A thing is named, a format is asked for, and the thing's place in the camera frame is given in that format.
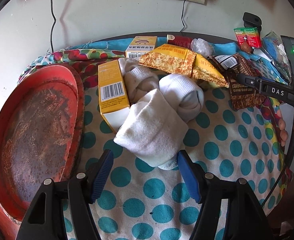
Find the teal polka dot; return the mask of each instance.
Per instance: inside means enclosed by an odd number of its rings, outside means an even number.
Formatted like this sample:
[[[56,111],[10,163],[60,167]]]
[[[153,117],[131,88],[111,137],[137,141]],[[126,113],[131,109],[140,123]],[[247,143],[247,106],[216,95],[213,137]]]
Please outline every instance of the teal polka dot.
[[[167,228],[160,233],[160,240],[179,240],[181,232],[178,228]]]
[[[222,240],[222,238],[224,236],[224,232],[225,232],[224,228],[219,230],[219,232],[216,234],[216,240]]]
[[[232,111],[234,111],[234,112],[238,111],[238,110],[235,110],[234,107],[232,106],[231,100],[228,100],[228,104],[229,104],[229,107],[231,108]]]
[[[251,172],[251,163],[248,159],[242,160],[240,170],[243,176],[247,176]]]
[[[67,218],[64,218],[64,222],[65,222],[66,232],[67,233],[70,233],[72,231],[72,224],[71,224],[71,222]]]
[[[258,174],[262,174],[264,171],[264,162],[263,160],[257,160],[256,164],[255,164],[255,170]]]
[[[256,156],[258,154],[258,147],[255,144],[255,142],[250,142],[249,143],[249,152],[253,155]]]
[[[269,202],[268,202],[268,209],[273,208],[275,202],[276,202],[276,197],[275,197],[275,196],[272,196],[272,197],[269,199]]]
[[[160,198],[165,192],[165,184],[160,179],[148,179],[144,184],[143,191],[148,198]]]
[[[259,125],[264,125],[264,121],[263,121],[263,117],[261,114],[257,114],[256,116],[257,122],[259,123]]]
[[[198,209],[195,207],[186,207],[180,212],[179,221],[181,224],[191,225],[197,221],[198,215]]]
[[[165,77],[166,75],[164,75],[164,74],[159,74],[159,75],[157,75],[158,76],[158,78],[159,78],[159,80],[161,80],[163,77]]]
[[[96,135],[93,132],[84,133],[83,148],[89,149],[96,143]]]
[[[254,181],[253,180],[249,180],[248,181],[248,184],[250,185],[250,187],[252,188],[252,191],[255,190],[255,184],[254,184]]]
[[[278,162],[277,162],[277,169],[278,169],[278,171],[281,171],[281,161],[280,160],[278,160]]]
[[[154,167],[149,166],[147,163],[145,163],[143,160],[136,158],[135,159],[135,165],[137,170],[148,173],[154,170]]]
[[[127,216],[137,218],[145,212],[145,205],[138,198],[130,198],[124,202],[123,210]]]
[[[131,174],[125,167],[116,167],[111,172],[110,180],[116,187],[125,187],[131,180]]]
[[[278,197],[277,197],[277,201],[276,201],[276,204],[278,205],[278,203],[280,202],[282,196],[281,196],[281,193],[279,193]]]
[[[91,96],[85,95],[85,106],[87,106],[91,101]]]
[[[258,191],[260,194],[263,194],[266,192],[268,188],[268,181],[266,179],[262,179],[260,180],[259,182],[259,185],[258,185]]]
[[[274,168],[273,160],[268,160],[267,167],[268,167],[269,172],[271,173],[273,171],[273,168]]]
[[[89,166],[93,163],[97,163],[99,161],[99,159],[97,158],[90,158],[85,165],[85,169],[87,170],[89,168]]]
[[[242,124],[238,126],[238,132],[242,138],[244,139],[248,138],[248,132]]]
[[[68,201],[66,199],[62,200],[63,211],[66,211],[68,208]]]
[[[172,190],[172,199],[177,203],[186,202],[190,196],[185,183],[178,183]]]
[[[153,228],[146,223],[135,224],[132,227],[131,232],[137,239],[148,239],[154,234]]]
[[[265,129],[265,133],[266,133],[266,137],[268,138],[268,140],[271,140],[273,137],[273,130],[268,127]]]
[[[97,203],[102,209],[110,210],[116,206],[116,197],[112,192],[103,190],[100,198],[97,199]]]
[[[221,124],[219,124],[215,127],[214,133],[215,133],[216,138],[220,141],[224,141],[228,137],[228,131],[227,131],[226,127],[224,127]]]
[[[230,152],[233,156],[238,157],[242,153],[242,145],[239,141],[234,140],[230,144]]]
[[[153,220],[157,223],[168,223],[173,218],[173,209],[168,205],[155,206],[151,213]]]
[[[262,148],[262,151],[263,151],[264,155],[268,156],[268,154],[269,154],[269,145],[266,142],[263,142],[261,148]]]
[[[189,147],[195,147],[199,143],[199,134],[195,129],[189,129],[183,140],[184,144]]]
[[[195,163],[199,164],[202,167],[204,172],[206,172],[206,173],[208,172],[207,165],[204,162],[196,161]]]
[[[225,98],[225,94],[219,88],[213,89],[212,94],[217,99],[224,99]]]
[[[261,135],[261,131],[260,131],[260,129],[259,129],[257,126],[253,127],[253,135],[254,135],[258,140],[260,140],[261,137],[262,137],[262,135]]]
[[[272,151],[275,155],[279,154],[279,143],[278,142],[274,142],[272,144]]]
[[[251,124],[251,117],[249,116],[248,113],[243,112],[242,115],[242,120],[246,123],[246,124]]]
[[[102,122],[100,123],[99,129],[102,133],[112,133],[112,130],[110,129],[110,127],[108,126],[105,120],[102,120]]]
[[[93,120],[93,114],[90,111],[84,113],[84,125],[89,125]]]
[[[109,217],[101,217],[98,220],[98,226],[102,231],[108,234],[112,234],[118,230],[116,221]]]
[[[230,110],[224,110],[222,117],[226,123],[234,123],[236,121],[234,114]]]
[[[214,142],[206,142],[203,146],[205,157],[209,160],[214,160],[219,155],[219,147]]]
[[[212,114],[218,112],[218,105],[217,105],[217,103],[214,102],[214,101],[207,100],[207,101],[205,102],[205,106],[206,106],[206,108],[208,109],[208,111],[209,111],[210,113],[212,113]]]
[[[207,114],[201,112],[197,115],[196,117],[196,123],[201,127],[201,128],[208,128],[210,125],[210,120]]]
[[[275,178],[271,178],[270,179],[270,186],[269,186],[270,190],[272,189],[272,187],[275,184],[275,182],[276,182]]]
[[[117,143],[114,142],[114,140],[108,140],[103,147],[104,150],[112,150],[113,154],[114,154],[114,159],[118,158],[122,152],[123,152],[123,148],[118,145]]]
[[[227,178],[234,172],[234,165],[230,160],[223,160],[219,166],[221,176]]]

